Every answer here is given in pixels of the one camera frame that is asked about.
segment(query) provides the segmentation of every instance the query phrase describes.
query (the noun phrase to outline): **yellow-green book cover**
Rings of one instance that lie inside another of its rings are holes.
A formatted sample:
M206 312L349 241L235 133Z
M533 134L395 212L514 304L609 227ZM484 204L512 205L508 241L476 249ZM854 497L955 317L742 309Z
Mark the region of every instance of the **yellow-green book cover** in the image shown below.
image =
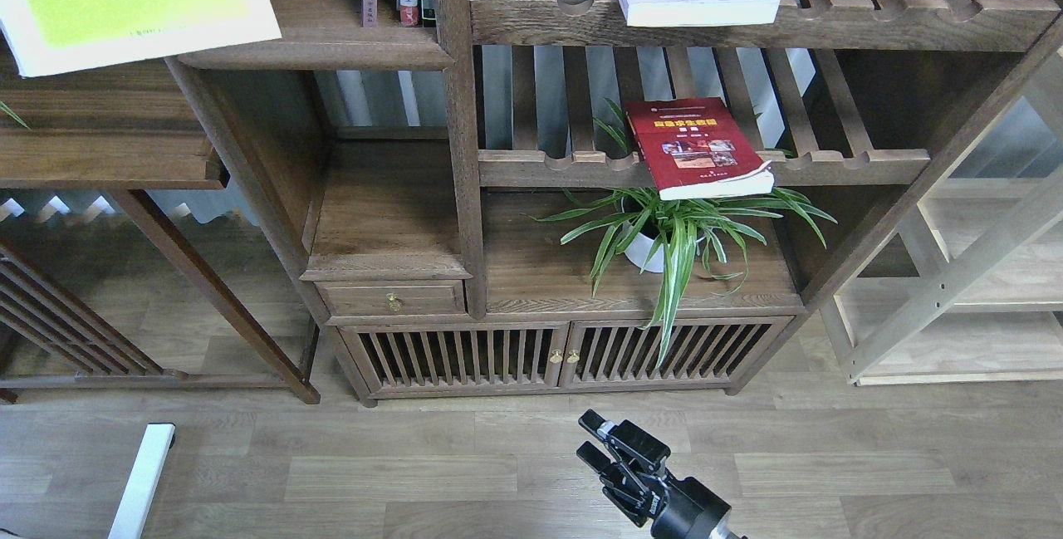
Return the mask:
M24 77L276 39L269 0L0 0Z

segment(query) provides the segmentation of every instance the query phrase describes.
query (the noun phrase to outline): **spider plant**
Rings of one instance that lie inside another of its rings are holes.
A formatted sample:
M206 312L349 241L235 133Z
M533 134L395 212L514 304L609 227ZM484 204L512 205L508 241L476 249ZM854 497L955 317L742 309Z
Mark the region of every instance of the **spider plant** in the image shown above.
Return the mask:
M27 123L22 118L19 118L18 114L15 114L15 112L12 111L12 107L7 107L7 104L5 104L4 101L0 101L0 112L4 112L4 114L11 116L12 119L15 119L15 121L22 128L26 128L26 130L30 130L29 123Z
M620 107L612 101L609 101L609 104L621 121L624 121ZM630 150L630 141L620 128L601 119L595 119L595 123L603 128L624 150ZM561 245L568 245L592 230L604 230L590 271L591 296L597 292L598 285L611 259L626 251L641 230L655 231L656 237L654 237L646 262L648 263L649 258L658 251L663 251L664 271L661 274L661 286L653 317L642 329L647 329L653 324L661 326L658 367L663 364L664 356L668 354L679 300L690 283L694 259L698 252L701 252L703 267L709 271L711 279L716 279L716 281L739 279L737 286L719 294L723 297L737 292L749 274L748 242L756 241L767 245L767 239L763 234L752 225L737 220L737 218L781 218L783 217L782 213L790 210L812 229L824 248L827 243L815 218L837 223L830 215L814 207L807 196L786 188L775 188L770 195L736 196L736 198L722 199L677 199L677 201L662 201L656 188L612 188L608 189L608 196L596 199L596 201L580 203L570 191L566 191L566 196L569 196L569 199L576 203L576 208L563 210L563 213L553 216L536 218L536 221L573 220L573 218L585 218L596 210L608 210L607 215L581 223L561 237ZM702 249L703 240L706 247ZM729 249L727 243L737 247L744 269L741 273L713 274L711 269L713 259L721 264L728 263ZM645 263L642 263L641 266L644 271Z

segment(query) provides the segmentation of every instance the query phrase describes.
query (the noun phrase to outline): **slatted cabinet door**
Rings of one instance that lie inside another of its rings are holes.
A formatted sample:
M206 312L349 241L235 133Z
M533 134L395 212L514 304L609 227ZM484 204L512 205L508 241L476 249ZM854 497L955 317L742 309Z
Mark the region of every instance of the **slatted cabinet door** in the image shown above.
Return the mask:
M724 388L779 335L790 317L676 321L668 354L657 364L660 327L638 321L572 325L562 388Z
M568 323L340 327L373 398L557 388Z

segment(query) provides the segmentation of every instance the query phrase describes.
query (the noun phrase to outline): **brass door knob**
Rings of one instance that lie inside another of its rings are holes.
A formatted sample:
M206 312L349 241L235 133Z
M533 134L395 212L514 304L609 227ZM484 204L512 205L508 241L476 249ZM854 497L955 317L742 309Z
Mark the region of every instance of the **brass door knob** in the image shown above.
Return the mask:
M394 292L388 293L385 298L388 299L388 308L391 309L391 313L402 311L402 301L399 300L399 297L396 297Z

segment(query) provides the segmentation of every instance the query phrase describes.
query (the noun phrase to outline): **red book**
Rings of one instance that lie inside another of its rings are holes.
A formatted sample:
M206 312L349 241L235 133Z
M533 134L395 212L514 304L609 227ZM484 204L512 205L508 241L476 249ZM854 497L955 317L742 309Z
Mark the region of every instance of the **red book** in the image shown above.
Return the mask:
M661 199L762 195L775 176L724 101L634 101L627 119Z

